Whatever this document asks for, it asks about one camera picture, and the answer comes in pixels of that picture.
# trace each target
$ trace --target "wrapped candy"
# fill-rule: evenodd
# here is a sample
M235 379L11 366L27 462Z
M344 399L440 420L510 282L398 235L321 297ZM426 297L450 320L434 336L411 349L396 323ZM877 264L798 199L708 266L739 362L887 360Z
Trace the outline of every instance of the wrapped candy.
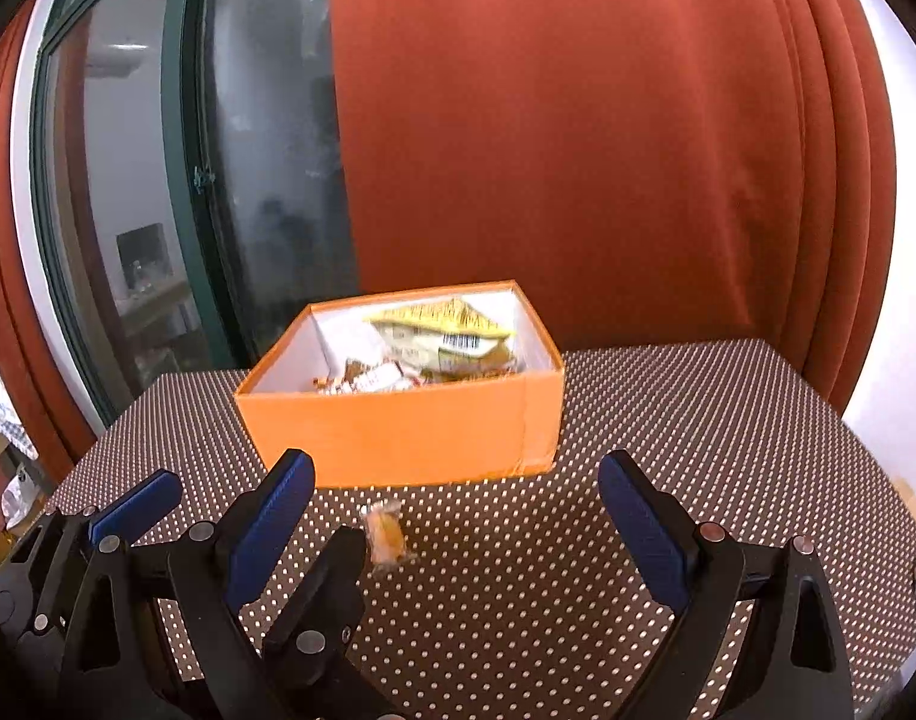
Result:
M348 360L341 379L315 379L314 386L322 395L338 395L411 389L413 381L403 375L397 362L365 365L357 360Z
M378 573L387 573L416 558L415 553L408 551L400 518L401 501L397 499L361 507L361 519L371 546L371 565Z

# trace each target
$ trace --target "window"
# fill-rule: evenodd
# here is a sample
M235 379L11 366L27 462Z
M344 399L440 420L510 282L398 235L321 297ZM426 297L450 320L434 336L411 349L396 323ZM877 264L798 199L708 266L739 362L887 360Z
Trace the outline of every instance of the window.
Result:
M99 0L47 63L44 157L63 282L115 413L210 359L162 142L166 0Z
M330 0L58 0L35 224L106 423L168 371L256 362L357 269Z

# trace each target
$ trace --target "open cardboard box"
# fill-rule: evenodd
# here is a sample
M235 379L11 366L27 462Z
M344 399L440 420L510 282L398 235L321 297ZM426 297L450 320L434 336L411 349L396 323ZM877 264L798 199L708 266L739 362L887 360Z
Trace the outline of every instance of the open cardboard box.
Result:
M454 296L514 329L520 372L408 391L315 391L313 380L340 375L349 357L381 361L385 346L367 317ZM314 459L319 487L403 487L549 470L563 394L560 353L520 288L507 281L309 305L235 400L268 468L297 448Z

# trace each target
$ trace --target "polka dot tablecloth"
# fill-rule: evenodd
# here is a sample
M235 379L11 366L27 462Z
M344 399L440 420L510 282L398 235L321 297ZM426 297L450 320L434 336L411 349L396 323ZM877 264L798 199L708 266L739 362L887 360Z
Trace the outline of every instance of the polka dot tablecloth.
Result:
M365 576L368 611L349 658L418 718L605 720L672 623L654 603L598 498L600 457L626 447L696 520L735 538L814 538L866 702L916 644L916 526L850 430L763 341L565 355L555 469L530 478L424 488L317 490L264 596L242 610L261 637L311 560L360 504L404 502L418 560ZM181 505L143 539L217 520L264 466L232 392L243 373L162 376L99 440L53 502L105 505L159 467ZM295 437L301 446L301 436ZM750 604L735 608L694 717L714 715ZM197 661L176 605L162 602L186 678Z

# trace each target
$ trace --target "orange curtain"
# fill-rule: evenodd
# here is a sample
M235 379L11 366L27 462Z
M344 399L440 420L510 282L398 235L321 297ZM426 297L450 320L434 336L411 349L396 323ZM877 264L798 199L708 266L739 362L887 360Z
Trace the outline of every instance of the orange curtain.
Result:
M95 437L61 378L38 324L25 280L11 205L11 99L34 0L0 39L0 372L44 469L56 482Z
M760 337L838 410L891 253L857 0L332 0L364 290L517 279L567 348Z

